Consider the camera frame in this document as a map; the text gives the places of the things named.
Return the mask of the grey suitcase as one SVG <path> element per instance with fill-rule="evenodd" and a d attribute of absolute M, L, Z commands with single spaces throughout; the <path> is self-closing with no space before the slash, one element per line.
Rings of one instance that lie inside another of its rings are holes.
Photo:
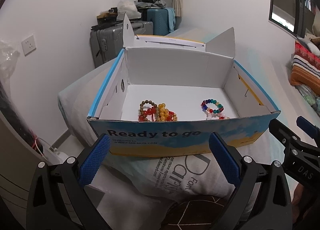
<path fill-rule="evenodd" d="M 153 23 L 147 21 L 131 21 L 135 35 L 152 35 Z M 123 48 L 123 23 L 92 30 L 89 43 L 95 68 L 113 60 Z"/>

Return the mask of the teal suitcase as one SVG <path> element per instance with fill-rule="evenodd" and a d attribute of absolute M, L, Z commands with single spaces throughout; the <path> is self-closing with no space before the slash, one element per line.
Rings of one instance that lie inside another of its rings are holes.
<path fill-rule="evenodd" d="M 153 34 L 167 36 L 176 29 L 176 12 L 174 8 L 148 9 L 147 21 L 153 23 Z"/>

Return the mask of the striped red orange pillow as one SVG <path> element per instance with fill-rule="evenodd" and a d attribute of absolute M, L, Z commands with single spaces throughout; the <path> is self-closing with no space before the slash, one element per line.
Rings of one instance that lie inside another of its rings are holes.
<path fill-rule="evenodd" d="M 319 95 L 319 58 L 295 41 L 289 82 L 292 86 L 306 85 Z"/>

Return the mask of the floral quilt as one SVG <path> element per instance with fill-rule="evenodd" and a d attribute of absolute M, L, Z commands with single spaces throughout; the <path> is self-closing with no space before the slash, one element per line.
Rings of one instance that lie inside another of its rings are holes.
<path fill-rule="evenodd" d="M 295 88 L 302 95 L 304 100 L 313 108 L 313 110 L 320 116 L 320 97 L 309 86 L 297 85 Z"/>

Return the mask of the window frame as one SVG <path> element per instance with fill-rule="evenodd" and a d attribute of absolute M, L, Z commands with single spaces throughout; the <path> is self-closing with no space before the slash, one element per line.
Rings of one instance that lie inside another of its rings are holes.
<path fill-rule="evenodd" d="M 295 37 L 319 37 L 319 6 L 315 0 L 271 0 L 269 20 Z"/>

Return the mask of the blue yellow cardboard box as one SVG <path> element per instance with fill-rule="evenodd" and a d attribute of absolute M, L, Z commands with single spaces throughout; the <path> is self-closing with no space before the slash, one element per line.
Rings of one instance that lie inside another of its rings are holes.
<path fill-rule="evenodd" d="M 254 143 L 280 110 L 235 59 L 230 28 L 207 43 L 135 35 L 123 21 L 123 48 L 89 109 L 96 135 L 114 155 L 208 153 L 217 132 L 234 147 Z"/>

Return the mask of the white wall socket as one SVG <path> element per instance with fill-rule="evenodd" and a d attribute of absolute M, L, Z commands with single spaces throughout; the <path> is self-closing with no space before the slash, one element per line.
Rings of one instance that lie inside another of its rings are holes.
<path fill-rule="evenodd" d="M 31 52 L 36 50 L 36 42 L 34 35 L 29 36 L 24 39 L 21 43 L 22 50 L 25 56 L 29 55 Z"/>

